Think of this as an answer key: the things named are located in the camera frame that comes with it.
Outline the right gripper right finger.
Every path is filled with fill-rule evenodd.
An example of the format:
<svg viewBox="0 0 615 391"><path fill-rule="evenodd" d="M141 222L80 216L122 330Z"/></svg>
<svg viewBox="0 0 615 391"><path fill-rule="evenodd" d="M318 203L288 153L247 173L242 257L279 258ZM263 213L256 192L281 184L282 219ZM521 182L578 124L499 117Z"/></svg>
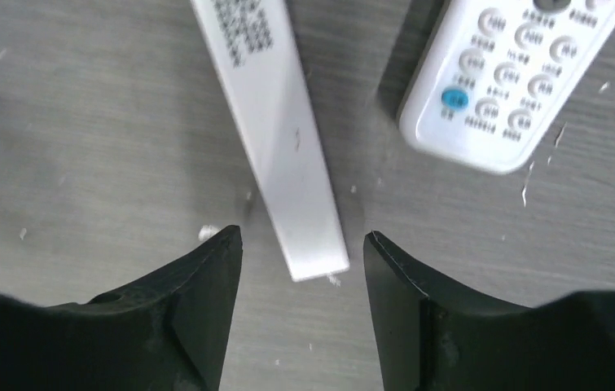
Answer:
<svg viewBox="0 0 615 391"><path fill-rule="evenodd" d="M416 260L378 231L364 270L387 390L615 390L615 291L535 308Z"/></svg>

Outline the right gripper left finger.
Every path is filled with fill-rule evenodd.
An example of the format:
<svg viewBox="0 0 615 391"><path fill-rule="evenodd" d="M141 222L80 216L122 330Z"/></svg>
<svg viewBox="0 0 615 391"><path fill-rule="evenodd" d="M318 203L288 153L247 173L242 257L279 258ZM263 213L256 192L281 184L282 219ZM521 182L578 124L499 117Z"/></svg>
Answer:
<svg viewBox="0 0 615 391"><path fill-rule="evenodd" d="M0 390L216 390L243 258L227 226L84 303L0 294Z"/></svg>

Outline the white beige remote control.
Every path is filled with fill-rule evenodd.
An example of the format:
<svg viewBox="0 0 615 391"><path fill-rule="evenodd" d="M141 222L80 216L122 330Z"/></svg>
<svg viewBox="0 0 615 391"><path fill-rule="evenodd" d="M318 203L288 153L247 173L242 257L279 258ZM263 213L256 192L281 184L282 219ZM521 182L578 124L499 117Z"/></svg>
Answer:
<svg viewBox="0 0 615 391"><path fill-rule="evenodd" d="M398 112L420 152L492 174L533 154L615 29L612 1L448 1Z"/></svg>

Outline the white remote back cover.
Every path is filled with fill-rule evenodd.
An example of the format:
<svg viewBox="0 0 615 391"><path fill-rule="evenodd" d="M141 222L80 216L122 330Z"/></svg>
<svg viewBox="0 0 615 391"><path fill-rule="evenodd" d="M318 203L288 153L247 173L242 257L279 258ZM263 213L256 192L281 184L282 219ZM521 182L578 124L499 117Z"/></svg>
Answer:
<svg viewBox="0 0 615 391"><path fill-rule="evenodd" d="M347 271L349 254L286 2L191 6L292 279Z"/></svg>

